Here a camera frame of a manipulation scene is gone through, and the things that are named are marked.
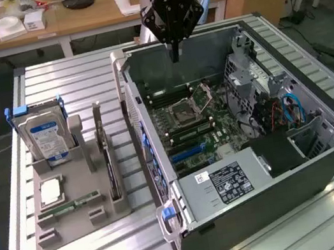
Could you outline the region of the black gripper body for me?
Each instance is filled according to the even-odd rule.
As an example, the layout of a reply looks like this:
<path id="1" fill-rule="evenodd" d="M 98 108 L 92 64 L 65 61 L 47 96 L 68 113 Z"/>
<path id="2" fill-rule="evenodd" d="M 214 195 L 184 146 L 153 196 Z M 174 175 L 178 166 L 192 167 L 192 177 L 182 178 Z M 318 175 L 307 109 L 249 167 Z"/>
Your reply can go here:
<path id="1" fill-rule="evenodd" d="M 188 38 L 200 19 L 200 4 L 196 0 L 151 0 L 159 16 L 156 37 L 162 43 L 175 43 Z"/>

